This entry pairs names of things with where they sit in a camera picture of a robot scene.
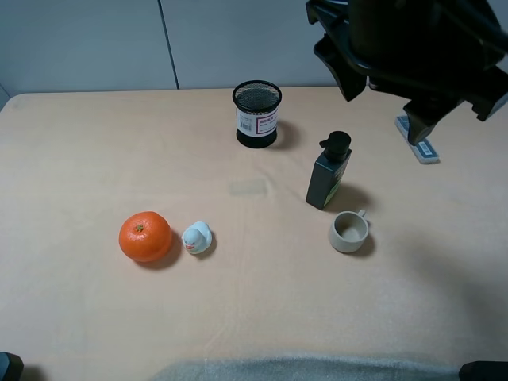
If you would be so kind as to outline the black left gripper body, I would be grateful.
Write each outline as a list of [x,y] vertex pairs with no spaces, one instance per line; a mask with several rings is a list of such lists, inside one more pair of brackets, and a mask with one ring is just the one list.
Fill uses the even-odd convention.
[[376,91],[466,101],[480,121],[507,102],[507,33],[487,1],[308,1],[306,15]]

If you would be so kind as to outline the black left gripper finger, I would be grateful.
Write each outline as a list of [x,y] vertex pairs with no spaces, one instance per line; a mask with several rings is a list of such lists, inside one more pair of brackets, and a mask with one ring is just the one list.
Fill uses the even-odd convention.
[[416,146],[452,111],[452,101],[446,99],[414,99],[403,107],[409,122],[408,142]]
[[314,54],[329,69],[347,102],[351,102],[364,91],[365,76],[347,64],[329,36],[323,36],[314,45]]

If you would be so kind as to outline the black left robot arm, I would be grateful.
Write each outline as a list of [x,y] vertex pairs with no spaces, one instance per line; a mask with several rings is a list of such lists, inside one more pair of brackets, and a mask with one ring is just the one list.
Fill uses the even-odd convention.
[[309,1],[306,14],[345,100],[365,88],[407,100],[410,144],[463,102],[480,121],[506,104],[507,35],[486,1]]

